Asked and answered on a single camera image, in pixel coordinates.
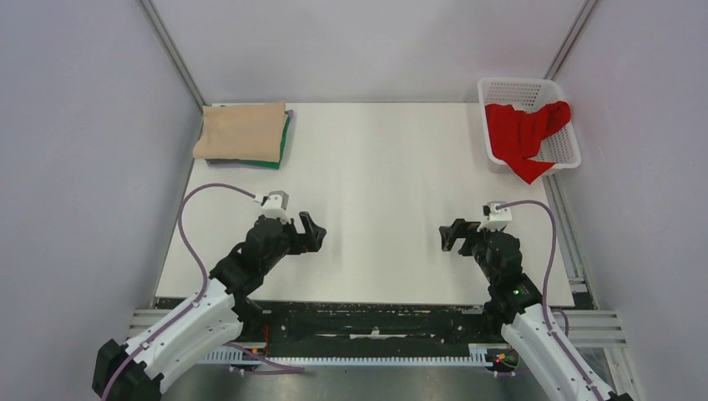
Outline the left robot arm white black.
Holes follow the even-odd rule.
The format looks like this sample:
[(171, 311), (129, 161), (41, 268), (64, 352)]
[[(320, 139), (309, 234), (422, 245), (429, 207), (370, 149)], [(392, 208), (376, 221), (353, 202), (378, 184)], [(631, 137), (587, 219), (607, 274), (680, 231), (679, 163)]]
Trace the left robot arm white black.
[(259, 216), (245, 239), (210, 271), (193, 295), (122, 344), (107, 341), (94, 366), (92, 389), (102, 400), (159, 400), (174, 381), (204, 356), (262, 329), (262, 310), (249, 296), (285, 256), (318, 252), (326, 229), (308, 212), (293, 220)]

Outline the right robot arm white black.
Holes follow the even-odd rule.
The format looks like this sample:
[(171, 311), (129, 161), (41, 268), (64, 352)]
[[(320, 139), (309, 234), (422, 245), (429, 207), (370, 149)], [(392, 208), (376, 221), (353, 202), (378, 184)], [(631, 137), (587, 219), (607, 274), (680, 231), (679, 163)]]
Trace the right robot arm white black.
[(478, 221), (456, 219), (440, 226), (441, 248), (470, 256), (488, 280), (489, 301), (482, 328), (494, 341), (506, 341), (551, 400), (630, 400), (585, 362), (545, 304), (541, 291), (523, 271), (518, 238), (490, 231)]

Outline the red t shirt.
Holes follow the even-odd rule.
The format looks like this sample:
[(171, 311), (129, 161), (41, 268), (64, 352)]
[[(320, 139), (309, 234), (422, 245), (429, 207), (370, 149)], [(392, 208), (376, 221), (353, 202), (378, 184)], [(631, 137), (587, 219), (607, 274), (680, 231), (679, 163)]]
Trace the red t shirt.
[(512, 105), (485, 106), (490, 145), (493, 155), (506, 163), (524, 182), (532, 184), (554, 164), (535, 161), (541, 145), (558, 133), (571, 120), (567, 102), (546, 104), (533, 113), (515, 109)]

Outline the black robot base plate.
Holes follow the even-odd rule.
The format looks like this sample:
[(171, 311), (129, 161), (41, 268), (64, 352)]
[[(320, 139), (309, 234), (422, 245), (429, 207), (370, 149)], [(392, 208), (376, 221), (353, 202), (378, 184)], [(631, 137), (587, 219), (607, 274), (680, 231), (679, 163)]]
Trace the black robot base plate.
[(270, 357), (464, 357), (470, 347), (507, 348), (480, 306), (259, 301), (240, 344)]

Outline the beige t shirt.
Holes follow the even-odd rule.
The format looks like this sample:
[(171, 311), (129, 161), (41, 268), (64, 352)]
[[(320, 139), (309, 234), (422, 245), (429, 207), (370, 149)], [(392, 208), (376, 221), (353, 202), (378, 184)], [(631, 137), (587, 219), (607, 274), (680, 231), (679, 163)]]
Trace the beige t shirt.
[(192, 151), (197, 160), (281, 160), (285, 103), (205, 106), (202, 117), (203, 132)]

